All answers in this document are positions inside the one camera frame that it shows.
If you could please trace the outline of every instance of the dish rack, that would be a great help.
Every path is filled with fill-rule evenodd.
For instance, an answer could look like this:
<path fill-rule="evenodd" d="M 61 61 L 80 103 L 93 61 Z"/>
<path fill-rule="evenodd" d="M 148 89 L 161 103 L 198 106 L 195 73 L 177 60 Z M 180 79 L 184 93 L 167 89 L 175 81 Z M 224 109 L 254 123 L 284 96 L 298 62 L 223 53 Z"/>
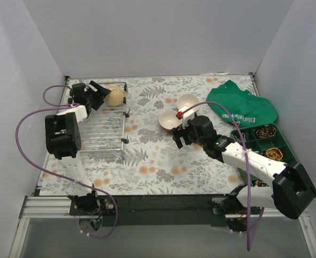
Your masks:
<path fill-rule="evenodd" d="M 90 80 L 80 80 L 87 86 L 92 87 Z M 116 85 L 123 87 L 124 101 L 118 106 L 103 104 L 97 111 L 92 110 L 90 116 L 79 123 L 79 131 L 82 139 L 80 155 L 82 159 L 124 159 L 124 144 L 128 143 L 125 138 L 125 120 L 130 116 L 127 111 L 126 96 L 128 87 L 126 82 L 102 82 L 100 85 Z"/>

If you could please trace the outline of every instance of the floral tablecloth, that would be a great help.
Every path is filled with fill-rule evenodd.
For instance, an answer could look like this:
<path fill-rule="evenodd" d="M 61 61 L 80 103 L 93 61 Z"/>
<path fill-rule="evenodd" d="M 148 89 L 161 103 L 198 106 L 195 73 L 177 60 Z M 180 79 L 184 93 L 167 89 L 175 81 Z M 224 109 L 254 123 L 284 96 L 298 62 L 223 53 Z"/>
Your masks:
<path fill-rule="evenodd" d="M 190 145 L 178 149 L 172 136 L 160 127 L 159 115 L 166 110 L 177 110 L 180 95 L 192 93 L 204 101 L 212 88 L 227 80 L 254 94 L 249 76 L 94 79 L 119 80 L 126 81 L 129 89 L 127 105 L 131 107 L 131 116 L 126 119 L 125 133 L 130 143 L 125 145 L 125 160 L 111 156 L 82 159 L 87 176 L 96 187 L 113 195 L 226 194 L 242 183 L 236 168 L 209 158 L 201 147 Z M 89 81 L 71 80 L 69 84 Z M 229 135 L 234 129 L 207 105 L 200 106 L 198 114 L 208 116 L 220 134 Z M 46 168 L 65 174 L 52 155 Z M 70 194 L 70 182 L 49 174 L 42 177 L 40 195 Z"/>

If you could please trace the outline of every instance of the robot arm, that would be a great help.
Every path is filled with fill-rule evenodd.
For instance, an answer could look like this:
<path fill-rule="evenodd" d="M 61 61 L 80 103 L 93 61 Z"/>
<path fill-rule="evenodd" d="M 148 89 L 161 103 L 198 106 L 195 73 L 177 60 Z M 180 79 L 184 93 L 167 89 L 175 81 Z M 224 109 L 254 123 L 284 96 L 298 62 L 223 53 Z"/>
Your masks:
<path fill-rule="evenodd" d="M 247 170 L 242 146 L 229 137 L 217 134 L 206 116 L 192 114 L 188 116 L 187 123 L 184 121 L 172 133 L 178 148 L 182 148 L 183 138 L 186 145 L 196 143 L 202 146 L 209 157 Z M 278 209 L 286 217 L 297 219 L 316 197 L 316 189 L 300 163 L 286 164 L 250 151 L 248 158 L 251 174 L 269 186 L 251 189 L 252 206 Z M 247 197 L 247 186 L 241 185 L 228 195 L 231 200 L 224 200 L 223 206 L 232 211 L 241 210 L 248 206 Z"/>
<path fill-rule="evenodd" d="M 83 105 L 46 116 L 46 147 L 64 166 L 69 177 L 92 186 L 78 152 L 82 147 L 78 123 L 87 116 L 87 110 Z M 75 184 L 71 195 L 84 196 L 89 193 L 91 189 Z"/>

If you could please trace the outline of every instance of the purple cable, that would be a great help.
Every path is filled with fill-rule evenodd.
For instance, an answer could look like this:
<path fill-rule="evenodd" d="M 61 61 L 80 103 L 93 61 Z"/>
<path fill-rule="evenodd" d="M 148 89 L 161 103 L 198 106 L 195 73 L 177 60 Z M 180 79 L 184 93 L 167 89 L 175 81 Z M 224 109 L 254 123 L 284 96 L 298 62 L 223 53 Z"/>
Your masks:
<path fill-rule="evenodd" d="M 245 139 L 244 139 L 244 137 L 239 129 L 239 126 L 237 125 L 236 121 L 233 119 L 231 114 L 227 111 L 227 109 L 224 106 L 222 106 L 221 104 L 219 104 L 217 102 L 213 102 L 213 101 L 200 102 L 200 103 L 197 103 L 197 104 L 191 106 L 190 108 L 186 109 L 185 111 L 182 112 L 182 114 L 188 112 L 189 110 L 195 108 L 196 106 L 203 105 L 203 104 L 213 104 L 213 105 L 219 106 L 229 115 L 235 128 L 237 129 L 237 131 L 239 133 L 240 140 L 242 141 L 242 144 L 243 144 L 243 150 L 246 151 L 247 149 L 246 149 L 246 145 L 245 145 Z M 248 175 L 247 180 L 248 180 L 248 182 L 251 182 L 248 153 L 245 153 L 245 162 L 246 162 L 246 171 L 247 171 L 247 175 Z M 256 230 L 258 228 L 258 225 L 259 225 L 259 223 L 262 219 L 263 213 L 264 213 L 264 208 L 262 208 L 256 224 L 251 228 L 251 218 L 250 218 L 250 216 L 251 216 L 251 190 L 250 190 L 250 188 L 251 188 L 251 184 L 248 183 L 248 209 L 247 209 L 248 212 L 247 212 L 247 231 L 246 231 L 247 232 L 247 249 L 248 249 L 248 251 L 250 251 L 250 249 L 251 249 L 251 246 L 252 246 L 252 243 L 254 240 L 254 236 L 256 234 Z"/>
<path fill-rule="evenodd" d="M 71 106 L 71 105 L 56 105 L 56 104 L 52 104 L 52 103 L 48 102 L 48 101 L 46 100 L 46 93 L 47 93 L 47 91 L 48 91 L 49 89 L 51 89 L 51 88 L 69 88 L 69 89 L 70 89 L 70 87 L 69 87 L 68 85 L 53 85 L 53 86 L 50 86 L 50 87 L 48 87 L 47 89 L 45 89 L 45 91 L 44 91 L 44 93 L 43 93 L 44 102 L 46 102 L 46 103 L 47 103 L 48 105 L 50 105 L 50 106 L 57 106 L 57 107 L 61 107 L 61 106 L 66 106 L 66 107 L 68 107 L 68 106 Z"/>
<path fill-rule="evenodd" d="M 69 107 L 55 107 L 55 108 L 51 108 L 51 109 L 41 109 L 41 110 L 35 110 L 35 111 L 33 111 L 33 112 L 27 114 L 24 118 L 22 118 L 22 119 L 19 121 L 19 123 L 18 123 L 18 125 L 17 125 L 17 127 L 16 127 L 16 132 L 15 132 L 16 144 L 17 144 L 17 147 L 18 147 L 19 152 L 20 152 L 21 155 L 24 157 L 24 159 L 25 159 L 30 165 L 36 167 L 37 169 L 40 169 L 40 170 L 42 170 L 42 171 L 44 171 L 44 172 L 46 172 L 46 173 L 49 173 L 49 174 L 51 174 L 51 175 L 53 175 L 53 176 L 57 176 L 57 177 L 64 178 L 64 179 L 66 179 L 66 180 L 72 181 L 72 182 L 77 183 L 77 184 L 79 184 L 79 185 L 81 185 L 81 186 L 83 186 L 83 187 L 87 187 L 87 188 L 90 188 L 90 189 L 95 190 L 95 191 L 100 191 L 100 192 L 102 192 L 102 193 L 104 193 L 104 194 L 106 194 L 106 195 L 108 195 L 108 196 L 110 197 L 110 199 L 111 199 L 111 201 L 113 202 L 114 207 L 115 207 L 115 222 L 114 222 L 114 225 L 112 226 L 111 230 L 109 231 L 109 233 L 106 234 L 106 235 L 97 235 L 97 234 L 89 233 L 89 232 L 86 232 L 86 231 L 82 231 L 82 232 L 85 233 L 86 235 L 90 235 L 90 236 L 95 237 L 95 238 L 106 238 L 106 237 L 109 237 L 109 236 L 111 235 L 111 233 L 114 231 L 114 229 L 115 229 L 115 227 L 116 227 L 116 224 L 117 224 L 117 220 L 118 220 L 117 204 L 116 204 L 114 198 L 110 195 L 110 193 L 108 193 L 108 192 L 106 192 L 106 191 L 104 191 L 104 190 L 102 190 L 102 189 L 95 188 L 95 187 L 91 187 L 91 186 L 89 186 L 89 185 L 87 185 L 87 184 L 84 184 L 84 183 L 82 183 L 82 182 L 76 181 L 76 180 L 74 180 L 74 179 L 72 179 L 72 178 L 70 178 L 70 177 L 68 177 L 68 176 L 59 175 L 59 174 L 57 174 L 57 173 L 51 172 L 51 171 L 49 171 L 49 170 L 47 170 L 47 169 L 45 169 L 45 168 L 40 167 L 39 165 L 36 165 L 33 161 L 31 161 L 31 160 L 27 157 L 27 155 L 25 155 L 25 153 L 23 152 L 22 147 L 21 147 L 21 145 L 20 145 L 20 143 L 19 143 L 19 140 L 18 140 L 19 128 L 20 128 L 21 124 L 23 123 L 23 121 L 24 121 L 25 119 L 27 119 L 28 117 L 32 116 L 33 114 L 40 113 L 40 112 L 63 110 L 63 109 L 68 109 L 68 108 L 70 108 L 70 107 L 72 107 L 72 106 L 70 105 Z"/>

